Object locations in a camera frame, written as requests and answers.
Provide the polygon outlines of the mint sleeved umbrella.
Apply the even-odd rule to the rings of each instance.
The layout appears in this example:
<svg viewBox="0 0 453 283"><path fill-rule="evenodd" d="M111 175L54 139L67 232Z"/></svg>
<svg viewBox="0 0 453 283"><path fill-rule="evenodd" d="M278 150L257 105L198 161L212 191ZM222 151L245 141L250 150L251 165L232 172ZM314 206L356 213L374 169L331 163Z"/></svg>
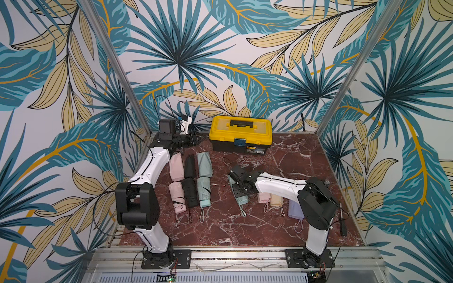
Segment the mint sleeved umbrella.
<svg viewBox="0 0 453 283"><path fill-rule="evenodd" d="M247 204L249 202L248 195L240 190L239 185L231 177L228 177L228 180L237 204L239 206Z"/></svg>
<svg viewBox="0 0 453 283"><path fill-rule="evenodd" d="M209 177L197 179L199 205L201 208L211 206L211 180Z"/></svg>

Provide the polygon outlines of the pink umbrella sleeve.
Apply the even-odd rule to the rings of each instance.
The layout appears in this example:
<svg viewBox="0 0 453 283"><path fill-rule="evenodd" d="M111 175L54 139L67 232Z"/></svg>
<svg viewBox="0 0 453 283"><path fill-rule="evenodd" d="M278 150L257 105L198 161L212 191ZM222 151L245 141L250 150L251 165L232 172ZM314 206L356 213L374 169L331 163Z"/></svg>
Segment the pink umbrella sleeve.
<svg viewBox="0 0 453 283"><path fill-rule="evenodd" d="M169 161L169 174L174 182L185 179L184 164L181 153L174 154Z"/></svg>

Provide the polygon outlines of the black sleeved umbrella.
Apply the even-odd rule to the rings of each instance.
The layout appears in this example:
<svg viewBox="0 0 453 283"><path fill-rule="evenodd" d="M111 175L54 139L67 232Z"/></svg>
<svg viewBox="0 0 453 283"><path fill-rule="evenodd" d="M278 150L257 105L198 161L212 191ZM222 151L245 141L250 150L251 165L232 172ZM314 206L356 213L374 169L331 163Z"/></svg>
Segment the black sleeved umbrella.
<svg viewBox="0 0 453 283"><path fill-rule="evenodd" d="M186 178L181 181L181 185L184 191L184 198L186 200L186 206L188 208L194 208L199 205L198 191L193 178Z"/></svg>

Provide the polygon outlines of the mint umbrella sleeve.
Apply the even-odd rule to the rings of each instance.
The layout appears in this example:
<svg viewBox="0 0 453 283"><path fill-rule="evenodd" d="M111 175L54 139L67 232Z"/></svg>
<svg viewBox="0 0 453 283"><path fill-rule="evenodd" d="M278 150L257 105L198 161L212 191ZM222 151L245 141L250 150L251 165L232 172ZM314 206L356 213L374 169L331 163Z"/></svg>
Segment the mint umbrella sleeve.
<svg viewBox="0 0 453 283"><path fill-rule="evenodd" d="M213 168L210 153L197 153L197 161L199 177L211 178L213 176Z"/></svg>

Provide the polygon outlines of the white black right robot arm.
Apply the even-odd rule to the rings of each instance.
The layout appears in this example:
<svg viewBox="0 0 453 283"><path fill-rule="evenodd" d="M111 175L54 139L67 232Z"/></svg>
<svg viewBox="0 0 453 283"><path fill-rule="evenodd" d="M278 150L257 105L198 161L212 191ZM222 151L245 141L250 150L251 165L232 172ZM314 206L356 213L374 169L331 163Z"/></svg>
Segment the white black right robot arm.
<svg viewBox="0 0 453 283"><path fill-rule="evenodd" d="M247 172L238 165L230 169L228 175L236 196L270 193L297 202L309 224L304 249L316 256L324 253L329 230L340 205L323 181L315 177L295 180L262 171Z"/></svg>

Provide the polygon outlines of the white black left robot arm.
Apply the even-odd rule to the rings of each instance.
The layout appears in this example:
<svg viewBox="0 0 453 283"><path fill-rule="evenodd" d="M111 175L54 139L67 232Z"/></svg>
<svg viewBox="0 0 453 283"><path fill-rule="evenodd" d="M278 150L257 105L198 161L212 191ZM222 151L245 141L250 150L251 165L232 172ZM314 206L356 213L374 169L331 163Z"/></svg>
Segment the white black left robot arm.
<svg viewBox="0 0 453 283"><path fill-rule="evenodd" d="M131 180L120 182L115 189L118 223L145 243L143 262L162 269L176 263L176 256L170 238L159 224L155 185L173 153L197 144L197 136L189 132L191 124L192 118L185 115L160 120L145 161Z"/></svg>

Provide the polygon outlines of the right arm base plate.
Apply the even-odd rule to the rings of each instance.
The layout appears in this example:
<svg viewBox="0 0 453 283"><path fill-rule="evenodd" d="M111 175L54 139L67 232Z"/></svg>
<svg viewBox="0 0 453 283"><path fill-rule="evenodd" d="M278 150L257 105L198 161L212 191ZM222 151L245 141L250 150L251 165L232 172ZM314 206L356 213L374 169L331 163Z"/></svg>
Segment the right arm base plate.
<svg viewBox="0 0 453 283"><path fill-rule="evenodd" d="M307 248L284 250L288 268L333 268L335 267L334 257L331 250L325 249L321 255L310 252Z"/></svg>

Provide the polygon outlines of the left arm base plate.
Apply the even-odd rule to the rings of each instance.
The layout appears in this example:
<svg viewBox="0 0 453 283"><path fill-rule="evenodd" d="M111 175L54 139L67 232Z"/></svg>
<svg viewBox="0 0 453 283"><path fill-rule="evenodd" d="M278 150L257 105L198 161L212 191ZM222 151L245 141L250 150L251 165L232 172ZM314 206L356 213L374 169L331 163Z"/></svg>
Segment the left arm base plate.
<svg viewBox="0 0 453 283"><path fill-rule="evenodd" d="M191 250L168 250L161 254L153 254L145 251L141 269L157 270L157 269L182 269L190 268L192 258Z"/></svg>

